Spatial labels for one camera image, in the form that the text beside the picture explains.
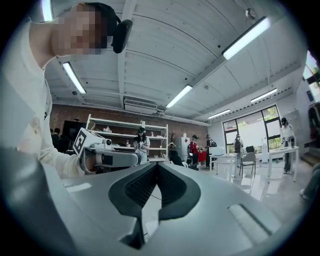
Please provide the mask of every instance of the glossy white floor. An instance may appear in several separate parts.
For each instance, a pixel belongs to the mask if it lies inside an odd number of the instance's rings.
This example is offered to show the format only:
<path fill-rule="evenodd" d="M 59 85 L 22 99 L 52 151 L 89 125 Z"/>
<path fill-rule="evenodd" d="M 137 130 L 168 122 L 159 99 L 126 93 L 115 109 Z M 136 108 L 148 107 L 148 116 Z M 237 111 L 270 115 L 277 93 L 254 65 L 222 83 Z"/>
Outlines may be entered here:
<path fill-rule="evenodd" d="M 229 180 L 229 164 L 219 163 L 218 175 L 216 175 L 216 168 L 217 164 L 214 165 L 214 170 L 211 172 L 204 169 L 200 169 L 199 172 L 202 175 L 218 176 Z M 270 183 L 268 183 L 268 164 L 256 162 L 255 177 L 254 174 L 251 174 L 251 167 L 243 168 L 243 178 L 239 176 L 239 168 L 237 168 L 237 177 L 234 178 L 234 169 L 232 169 L 231 182 L 253 198 L 261 201 L 284 224 L 300 217 L 309 205 L 308 201 L 300 197 L 299 191 L 309 182 L 312 175 L 312 167 L 299 160 L 296 182 L 293 182 L 293 175 L 284 174 L 283 168 L 283 160 L 280 160 L 279 163 L 273 162 L 271 179 Z M 152 196 L 142 210 L 144 239 L 146 241 L 158 227 L 157 220 L 160 209 L 161 192 L 156 186 Z"/>

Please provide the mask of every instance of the white ceiling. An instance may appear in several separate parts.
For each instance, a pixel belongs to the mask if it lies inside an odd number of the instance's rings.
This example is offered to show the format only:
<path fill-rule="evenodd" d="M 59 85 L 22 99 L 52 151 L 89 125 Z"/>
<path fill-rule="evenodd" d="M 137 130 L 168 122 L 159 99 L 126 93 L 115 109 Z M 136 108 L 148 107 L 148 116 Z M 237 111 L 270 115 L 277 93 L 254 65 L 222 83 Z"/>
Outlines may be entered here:
<path fill-rule="evenodd" d="M 52 0 L 54 16 L 77 2 Z M 251 99 L 271 88 L 294 87 L 302 78 L 300 67 L 304 67 L 307 55 L 305 41 L 287 14 L 271 1 L 100 2 L 113 7 L 120 19 L 125 5 L 134 7 L 125 55 L 121 59 L 112 49 L 105 49 L 101 55 L 58 58 L 61 63 L 70 61 L 87 91 L 82 97 L 72 94 L 74 86 L 63 77 L 65 74 L 57 71 L 57 65 L 49 63 L 45 77 L 54 103 L 86 102 L 122 109 L 125 95 L 165 107 L 186 84 L 224 58 L 221 52 L 251 25 L 245 16 L 248 7 L 255 8 L 257 18 L 269 17 L 271 28 L 217 68 L 165 114 L 207 121 L 210 115 L 225 109 L 235 111 L 250 106 Z M 40 11 L 38 7 L 31 19 L 40 21 Z"/>

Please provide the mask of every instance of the stairs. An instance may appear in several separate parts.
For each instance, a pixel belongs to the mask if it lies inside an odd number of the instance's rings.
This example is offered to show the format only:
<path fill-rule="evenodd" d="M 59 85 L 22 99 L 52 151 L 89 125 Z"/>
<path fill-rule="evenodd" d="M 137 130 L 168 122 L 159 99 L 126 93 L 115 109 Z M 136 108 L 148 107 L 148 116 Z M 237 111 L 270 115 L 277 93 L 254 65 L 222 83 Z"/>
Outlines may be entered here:
<path fill-rule="evenodd" d="M 309 152 L 301 156 L 301 160 L 305 161 L 310 166 L 320 163 L 320 148 L 309 147 Z"/>

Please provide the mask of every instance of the person in red jacket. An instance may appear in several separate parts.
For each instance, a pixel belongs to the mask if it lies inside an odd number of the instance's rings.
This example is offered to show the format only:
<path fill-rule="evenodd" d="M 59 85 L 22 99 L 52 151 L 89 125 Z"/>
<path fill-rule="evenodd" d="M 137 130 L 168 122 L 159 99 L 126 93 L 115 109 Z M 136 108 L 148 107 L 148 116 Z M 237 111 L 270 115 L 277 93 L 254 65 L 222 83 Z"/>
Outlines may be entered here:
<path fill-rule="evenodd" d="M 197 140 L 199 137 L 197 135 L 192 136 L 192 141 L 190 143 L 190 153 L 193 154 L 192 156 L 192 164 L 198 163 L 198 157 L 199 157 L 199 147 L 197 146 Z"/>

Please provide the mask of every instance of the shoe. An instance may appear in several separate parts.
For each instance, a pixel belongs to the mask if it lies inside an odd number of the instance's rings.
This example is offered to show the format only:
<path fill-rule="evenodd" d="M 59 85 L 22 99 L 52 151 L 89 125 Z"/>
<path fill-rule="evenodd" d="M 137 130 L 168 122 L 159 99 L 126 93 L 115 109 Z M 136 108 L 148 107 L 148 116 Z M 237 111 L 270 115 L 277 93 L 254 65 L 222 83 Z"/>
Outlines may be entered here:
<path fill-rule="evenodd" d="M 304 193 L 305 193 L 305 190 L 304 190 L 304 189 L 301 189 L 301 190 L 299 191 L 300 196 L 301 196 L 304 200 L 310 200 L 310 198 L 307 197 Z"/>

